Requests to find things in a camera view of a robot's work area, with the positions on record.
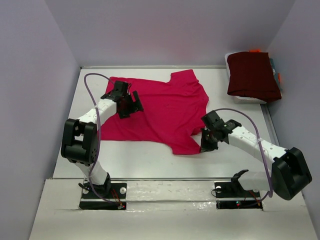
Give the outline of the pink t-shirt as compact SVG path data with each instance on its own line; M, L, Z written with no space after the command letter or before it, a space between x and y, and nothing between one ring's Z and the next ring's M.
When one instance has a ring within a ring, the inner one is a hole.
M143 111L121 119L118 114L101 126L103 141L150 141L169 146L175 155L195 155L200 146L193 139L201 132L209 97L193 70L173 72L169 82L112 77L131 84Z

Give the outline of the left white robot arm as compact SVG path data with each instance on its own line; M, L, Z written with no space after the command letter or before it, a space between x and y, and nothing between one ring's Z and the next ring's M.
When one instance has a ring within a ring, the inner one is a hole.
M101 126L115 115L125 119L144 110L138 92L130 93L130 88L128 82L115 81L113 89L102 95L99 102L94 102L91 110L64 123L61 156L80 168L87 177L87 189L101 198L111 191L110 175L98 161Z

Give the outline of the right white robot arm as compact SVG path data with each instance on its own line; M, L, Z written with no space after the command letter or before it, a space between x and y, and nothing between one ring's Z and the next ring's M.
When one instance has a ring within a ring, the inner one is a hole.
M201 120L204 123L200 144L202 153L217 150L219 143L226 143L263 164L263 171L243 169L233 175L227 189L235 196L257 190L267 192L269 197L276 194L289 201L312 182L305 157L298 148L274 145L260 137L257 126L253 127L255 132L252 133L236 120L224 121L215 110Z

